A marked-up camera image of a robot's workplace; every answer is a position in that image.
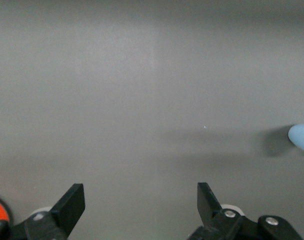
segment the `blue cylinder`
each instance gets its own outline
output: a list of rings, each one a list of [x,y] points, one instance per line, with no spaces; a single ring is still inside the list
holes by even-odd
[[[304,150],[304,124],[294,125],[288,131],[288,138],[297,147]]]

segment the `light blue object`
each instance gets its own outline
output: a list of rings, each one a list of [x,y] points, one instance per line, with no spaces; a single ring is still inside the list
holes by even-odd
[[[294,125],[288,131],[288,138],[297,147],[304,150],[304,124]]]

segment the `gray surface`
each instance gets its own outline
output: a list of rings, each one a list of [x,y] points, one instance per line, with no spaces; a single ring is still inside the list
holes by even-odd
[[[17,223],[80,182],[71,240],[184,240],[208,182],[304,237],[286,136],[304,123],[304,1],[213,2],[0,1],[0,196]]]

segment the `gray tabletop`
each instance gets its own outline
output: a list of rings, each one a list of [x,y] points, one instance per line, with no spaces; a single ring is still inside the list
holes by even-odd
[[[0,197],[84,183],[70,239],[185,240],[197,182],[304,238],[304,1],[0,1]]]

